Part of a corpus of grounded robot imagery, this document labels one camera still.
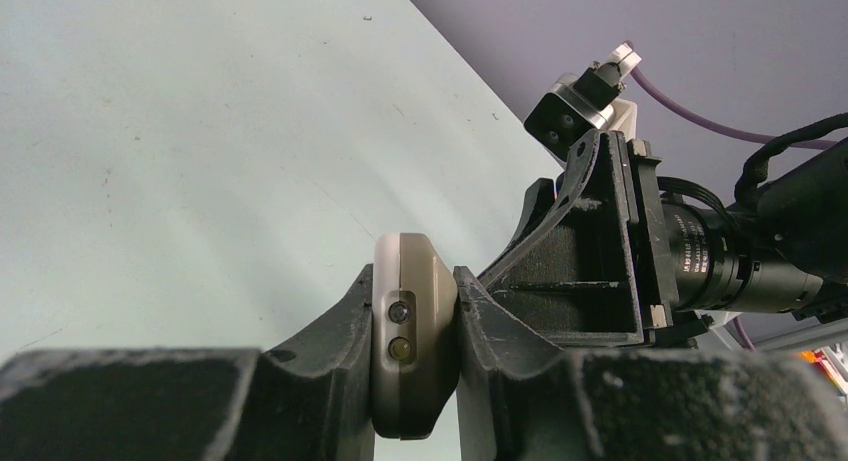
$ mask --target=white camera housing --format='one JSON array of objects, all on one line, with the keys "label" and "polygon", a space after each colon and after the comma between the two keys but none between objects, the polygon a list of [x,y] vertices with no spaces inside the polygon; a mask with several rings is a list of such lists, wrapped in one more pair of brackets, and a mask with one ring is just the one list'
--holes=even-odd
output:
[{"label": "white camera housing", "polygon": [[377,241],[371,417],[384,438],[430,435],[459,379],[456,281],[423,234]]}]

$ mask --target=camera lens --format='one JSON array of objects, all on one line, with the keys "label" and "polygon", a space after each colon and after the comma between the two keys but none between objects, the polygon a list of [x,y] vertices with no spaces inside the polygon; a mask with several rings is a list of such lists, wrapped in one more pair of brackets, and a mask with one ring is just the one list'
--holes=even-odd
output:
[{"label": "camera lens", "polygon": [[389,306],[389,319],[397,324],[403,324],[409,319],[411,310],[403,301],[398,301]]},{"label": "camera lens", "polygon": [[389,342],[389,356],[403,361],[412,354],[412,345],[406,338],[395,338]]},{"label": "camera lens", "polygon": [[734,232],[712,211],[675,204],[663,204],[663,211],[677,265],[678,309],[786,312],[803,307],[821,286],[820,278],[794,267],[756,234]]}]

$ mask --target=purple cable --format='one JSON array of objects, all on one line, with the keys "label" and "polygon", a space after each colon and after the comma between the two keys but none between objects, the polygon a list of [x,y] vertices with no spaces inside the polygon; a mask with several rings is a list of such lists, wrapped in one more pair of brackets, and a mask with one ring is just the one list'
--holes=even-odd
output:
[{"label": "purple cable", "polygon": [[736,328],[736,333],[739,334],[739,340],[741,341],[742,347],[747,349],[748,351],[756,351],[757,348],[754,346],[754,343],[751,342],[751,338],[748,337],[748,333],[745,332],[745,328],[742,326],[742,321],[739,320],[739,316],[733,318],[733,327]]},{"label": "purple cable", "polygon": [[[631,48],[636,49],[634,48],[633,43],[631,41],[624,42],[627,43],[627,45]],[[742,141],[749,141],[757,144],[766,144],[774,138],[774,136],[734,129],[729,126],[716,123],[715,121],[711,121],[703,116],[699,116],[693,113],[692,111],[689,111],[688,109],[674,102],[674,100],[663,94],[662,91],[660,91],[659,89],[657,89],[656,86],[651,84],[651,82],[648,81],[647,78],[645,78],[645,75],[642,74],[642,71],[638,67],[633,68],[633,71],[630,72],[630,75],[633,76],[633,79],[636,81],[636,84],[638,84],[643,90],[645,90],[645,92],[648,93],[652,98],[654,98],[658,103],[665,106],[666,108],[668,108],[668,110],[680,116],[681,118],[691,123],[695,123],[704,129],[709,129],[714,133],[718,133],[722,136],[727,136],[729,138],[735,138]],[[827,149],[833,146],[834,144],[836,144],[836,141],[816,139],[813,141],[807,141],[805,143],[798,143],[794,145],[794,147],[806,149]]]}]

